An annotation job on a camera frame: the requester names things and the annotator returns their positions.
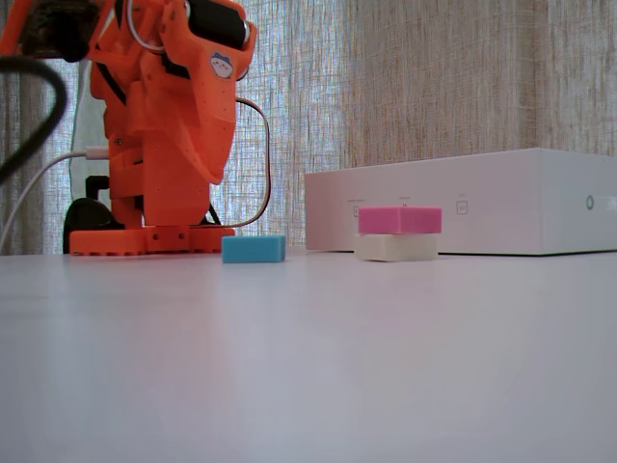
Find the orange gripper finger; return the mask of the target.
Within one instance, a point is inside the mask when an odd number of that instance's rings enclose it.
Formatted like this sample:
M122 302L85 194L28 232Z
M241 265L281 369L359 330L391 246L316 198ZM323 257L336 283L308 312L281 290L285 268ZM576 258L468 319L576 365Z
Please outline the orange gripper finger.
M189 33L166 35L169 58L189 72L204 150L199 159L210 183L218 184L224 176L235 130L236 81L249 67L254 49L254 34L239 49Z

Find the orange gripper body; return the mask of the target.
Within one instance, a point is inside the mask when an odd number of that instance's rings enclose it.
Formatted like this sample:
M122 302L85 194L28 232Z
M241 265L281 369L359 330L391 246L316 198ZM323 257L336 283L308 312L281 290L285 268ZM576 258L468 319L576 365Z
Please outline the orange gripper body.
M242 8L231 1L167 1L161 18L165 49L221 45L247 49L253 30Z

